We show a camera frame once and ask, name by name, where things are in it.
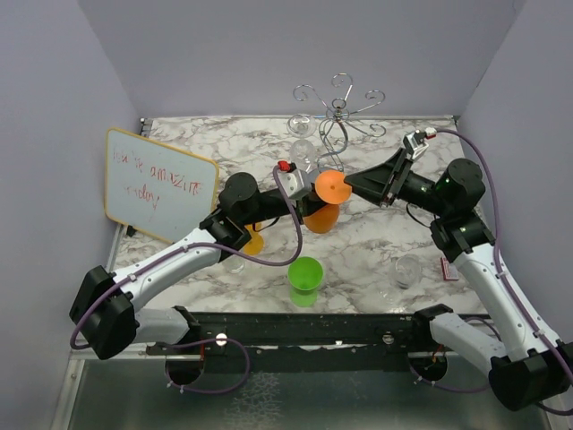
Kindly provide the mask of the clear wine glass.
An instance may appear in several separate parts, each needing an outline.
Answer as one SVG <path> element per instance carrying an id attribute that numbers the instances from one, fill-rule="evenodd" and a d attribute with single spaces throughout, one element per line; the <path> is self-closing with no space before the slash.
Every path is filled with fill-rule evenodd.
<path id="1" fill-rule="evenodd" d="M 387 312 L 403 312 L 415 295 L 422 277 L 420 260 L 412 254 L 390 257 L 384 269 L 380 296 Z"/>
<path id="2" fill-rule="evenodd" d="M 237 255 L 232 255 L 222 262 L 227 272 L 237 274 L 244 269 L 244 259 Z"/>

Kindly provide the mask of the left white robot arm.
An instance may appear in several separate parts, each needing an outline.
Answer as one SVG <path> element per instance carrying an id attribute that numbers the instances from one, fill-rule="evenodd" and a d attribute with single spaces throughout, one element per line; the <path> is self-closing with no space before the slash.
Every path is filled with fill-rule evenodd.
<path id="1" fill-rule="evenodd" d="M 137 314 L 152 298 L 196 271 L 232 255 L 277 267 L 277 261 L 244 253 L 251 239 L 247 228 L 265 220 L 291 216 L 295 233 L 300 235 L 304 216 L 319 210 L 322 204 L 314 191 L 314 182 L 302 170 L 283 172 L 273 168 L 272 175 L 275 188 L 262 192 L 251 174 L 233 174 L 218 196 L 216 209 L 191 233 L 119 272 L 107 271 L 101 265 L 89 270 L 69 311 L 74 324 L 71 348 L 89 348 L 105 360 L 143 341 L 144 324 Z"/>

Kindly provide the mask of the small whiteboard yellow frame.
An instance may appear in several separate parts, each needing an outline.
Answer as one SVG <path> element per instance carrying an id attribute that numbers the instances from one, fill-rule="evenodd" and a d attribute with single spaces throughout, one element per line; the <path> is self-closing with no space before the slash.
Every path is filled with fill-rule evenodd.
<path id="1" fill-rule="evenodd" d="M 118 128 L 107 131 L 104 209 L 114 222 L 174 243 L 213 210 L 218 164 Z"/>

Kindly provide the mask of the orange plastic wine glass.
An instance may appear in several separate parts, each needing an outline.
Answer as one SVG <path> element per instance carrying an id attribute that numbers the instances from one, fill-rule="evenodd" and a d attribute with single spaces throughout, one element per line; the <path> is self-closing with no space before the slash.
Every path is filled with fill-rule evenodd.
<path id="1" fill-rule="evenodd" d="M 313 233 L 326 234 L 338 221 L 340 205 L 346 202 L 352 193 L 352 187 L 345 182 L 345 174 L 337 170 L 320 173 L 315 180 L 315 193 L 324 203 L 313 214 L 303 217 L 304 225 Z"/>

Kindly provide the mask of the green plastic wine glass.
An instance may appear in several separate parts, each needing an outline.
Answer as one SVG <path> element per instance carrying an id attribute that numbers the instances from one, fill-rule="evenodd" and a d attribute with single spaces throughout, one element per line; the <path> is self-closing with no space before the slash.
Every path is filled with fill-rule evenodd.
<path id="1" fill-rule="evenodd" d="M 290 284 L 290 298 L 298 307 L 312 306 L 319 293 L 323 281 L 324 270 L 321 263 L 308 256 L 297 258 L 287 271 Z"/>

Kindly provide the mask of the yellow plastic wine glass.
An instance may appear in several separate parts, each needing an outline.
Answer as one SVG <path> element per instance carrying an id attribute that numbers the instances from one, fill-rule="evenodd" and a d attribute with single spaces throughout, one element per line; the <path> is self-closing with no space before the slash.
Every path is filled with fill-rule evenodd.
<path id="1" fill-rule="evenodd" d="M 245 228 L 250 234 L 250 240 L 243 246 L 242 253 L 250 256 L 260 254 L 264 247 L 264 239 L 261 233 L 256 231 L 252 225 Z"/>

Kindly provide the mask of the clear glass hanging on rack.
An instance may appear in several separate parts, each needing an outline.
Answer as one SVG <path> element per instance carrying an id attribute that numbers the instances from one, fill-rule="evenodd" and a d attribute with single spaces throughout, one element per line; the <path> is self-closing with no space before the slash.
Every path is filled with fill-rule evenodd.
<path id="1" fill-rule="evenodd" d="M 310 173 L 316 164 L 317 152 L 309 138 L 316 131 L 316 122 L 312 116 L 296 114 L 286 122 L 289 134 L 295 139 L 289 149 L 289 156 L 298 168 Z"/>

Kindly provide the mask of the small red white box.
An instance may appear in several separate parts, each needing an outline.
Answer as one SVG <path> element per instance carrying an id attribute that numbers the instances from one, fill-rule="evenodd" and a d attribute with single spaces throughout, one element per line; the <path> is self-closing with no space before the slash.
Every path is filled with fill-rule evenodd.
<path id="1" fill-rule="evenodd" d="M 442 277 L 445 281 L 457 281 L 459 280 L 459 274 L 456 266 L 449 262 L 447 258 L 440 258 L 440 266 L 442 270 Z"/>

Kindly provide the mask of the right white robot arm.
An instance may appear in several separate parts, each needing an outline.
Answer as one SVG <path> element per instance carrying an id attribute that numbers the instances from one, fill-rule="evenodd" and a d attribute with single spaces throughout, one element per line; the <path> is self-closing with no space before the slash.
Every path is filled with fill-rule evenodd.
<path id="1" fill-rule="evenodd" d="M 570 389 L 571 344 L 534 310 L 475 211 L 485 192 L 481 168 L 469 159 L 455 159 L 433 182 L 412 172 L 412 165 L 399 150 L 387 162 L 344 181 L 372 204 L 402 200 L 435 215 L 432 241 L 468 281 L 500 335 L 495 340 L 447 306 L 435 305 L 415 313 L 413 343 L 422 350 L 441 344 L 458 353 L 487 377 L 496 398 L 512 411 Z"/>

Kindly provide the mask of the chrome wine glass rack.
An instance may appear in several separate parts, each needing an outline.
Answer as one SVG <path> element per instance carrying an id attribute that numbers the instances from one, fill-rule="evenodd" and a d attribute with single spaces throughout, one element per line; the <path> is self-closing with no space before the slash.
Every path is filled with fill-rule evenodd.
<path id="1" fill-rule="evenodd" d="M 310 84 L 300 84 L 293 88 L 292 95 L 297 102 L 305 102 L 313 95 L 324 107 L 323 115 L 312 116 L 318 121 L 316 130 L 323 147 L 323 152 L 317 156 L 316 166 L 319 172 L 324 170 L 337 170 L 344 172 L 345 167 L 341 154 L 347 150 L 350 143 L 349 130 L 358 132 L 367 138 L 384 137 L 387 129 L 383 125 L 372 124 L 369 131 L 354 125 L 359 114 L 378 107 L 386 99 L 382 90 L 368 90 L 364 98 L 368 104 L 358 109 L 350 109 L 348 101 L 354 89 L 354 79 L 349 73 L 337 73 L 330 79 L 330 85 L 335 89 L 343 89 L 340 97 L 326 102 Z"/>

